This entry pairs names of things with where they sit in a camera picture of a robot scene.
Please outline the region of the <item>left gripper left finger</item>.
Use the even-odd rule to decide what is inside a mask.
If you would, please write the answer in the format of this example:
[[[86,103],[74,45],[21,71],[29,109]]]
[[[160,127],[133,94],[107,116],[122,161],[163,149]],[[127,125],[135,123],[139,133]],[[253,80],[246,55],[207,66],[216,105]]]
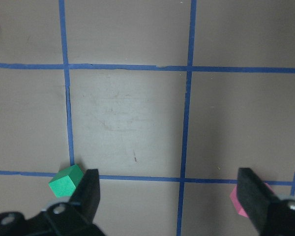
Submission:
[[[98,169],[87,169],[76,190],[69,199],[88,223],[93,223],[100,203],[100,181]]]

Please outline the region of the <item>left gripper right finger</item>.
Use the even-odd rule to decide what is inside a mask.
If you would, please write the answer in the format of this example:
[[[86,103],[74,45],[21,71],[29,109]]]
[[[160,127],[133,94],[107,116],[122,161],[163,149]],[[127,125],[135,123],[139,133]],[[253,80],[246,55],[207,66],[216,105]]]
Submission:
[[[251,168],[238,169],[237,199],[257,232],[269,232],[269,210],[280,199]]]

